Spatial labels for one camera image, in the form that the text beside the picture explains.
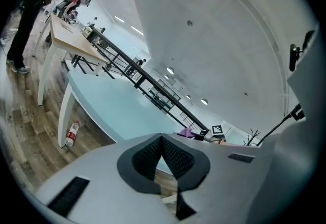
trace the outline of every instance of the wooden table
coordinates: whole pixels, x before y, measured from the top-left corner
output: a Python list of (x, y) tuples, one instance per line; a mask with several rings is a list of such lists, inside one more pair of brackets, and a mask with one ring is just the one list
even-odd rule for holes
[[(174, 133), (183, 129), (128, 81), (77, 72), (69, 72), (68, 79), (58, 123), (58, 145), (61, 148), (65, 145), (75, 100), (99, 128), (117, 143), (143, 135)], [(163, 159), (157, 168), (171, 173)]]
[(101, 67), (106, 64), (106, 60), (97, 52), (97, 50), (77, 28), (72, 27), (71, 25), (67, 24), (66, 22), (64, 22), (53, 14), (51, 14), (50, 18), (46, 22), (44, 29), (42, 30), (41, 35), (37, 40), (36, 46), (33, 51), (33, 56), (35, 56), (35, 53), (39, 48), (41, 38), (49, 24), (51, 30), (52, 45), (46, 55), (42, 72), (40, 75), (39, 91), (37, 96), (38, 105), (43, 104), (43, 94), (46, 76), (50, 67), (51, 60), (58, 48), (61, 48), (66, 51), (62, 62), (64, 62), (67, 53), (70, 52), (72, 54), (84, 57), (90, 60), (91, 62), (98, 63), (97, 67), (93, 71), (94, 75), (97, 75)]

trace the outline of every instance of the ceiling light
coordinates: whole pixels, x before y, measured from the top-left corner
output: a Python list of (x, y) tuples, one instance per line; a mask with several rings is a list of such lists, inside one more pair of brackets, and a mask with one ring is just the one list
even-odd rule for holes
[(117, 16), (114, 16), (117, 20), (121, 21), (122, 23), (124, 23), (124, 21), (121, 18), (118, 18)]
[(168, 67), (167, 70), (170, 74), (174, 74), (174, 69), (172, 67)]
[(142, 35), (144, 35), (143, 34), (143, 32), (141, 32), (141, 31), (139, 31), (139, 30), (137, 30), (135, 27), (133, 27), (133, 26), (131, 26), (135, 31), (137, 31), (138, 33), (140, 33), (140, 34), (142, 34)]
[(208, 101), (207, 101), (207, 99), (204, 98), (204, 99), (202, 99), (201, 101), (202, 101), (203, 104), (208, 105)]

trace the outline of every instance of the black slot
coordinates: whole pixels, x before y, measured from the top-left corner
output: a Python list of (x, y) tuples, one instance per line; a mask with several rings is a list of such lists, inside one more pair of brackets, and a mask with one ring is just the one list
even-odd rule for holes
[(239, 153), (232, 153), (228, 157), (231, 159), (234, 159), (237, 161), (243, 161), (246, 163), (251, 163), (253, 161), (253, 159), (255, 158), (254, 156), (251, 156), (251, 155), (239, 154)]
[(48, 205), (55, 213), (66, 217), (90, 181), (75, 177)]

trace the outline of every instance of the white ceiling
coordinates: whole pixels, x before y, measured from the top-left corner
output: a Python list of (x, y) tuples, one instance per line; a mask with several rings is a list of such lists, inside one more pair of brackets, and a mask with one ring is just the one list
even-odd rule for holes
[(135, 33), (133, 24), (144, 32), (135, 35), (146, 40), (155, 70), (164, 75), (173, 67), (182, 94), (190, 94), (194, 104), (202, 106), (200, 99), (207, 98), (207, 109), (231, 124), (264, 131), (288, 109), (288, 41), (280, 31), (286, 27), (294, 37), (306, 28), (296, 22), (291, 33), (291, 23), (282, 23), (282, 6), (267, 23), (272, 3), (262, 8), (254, 1), (101, 0), (112, 17), (126, 21), (118, 25)]

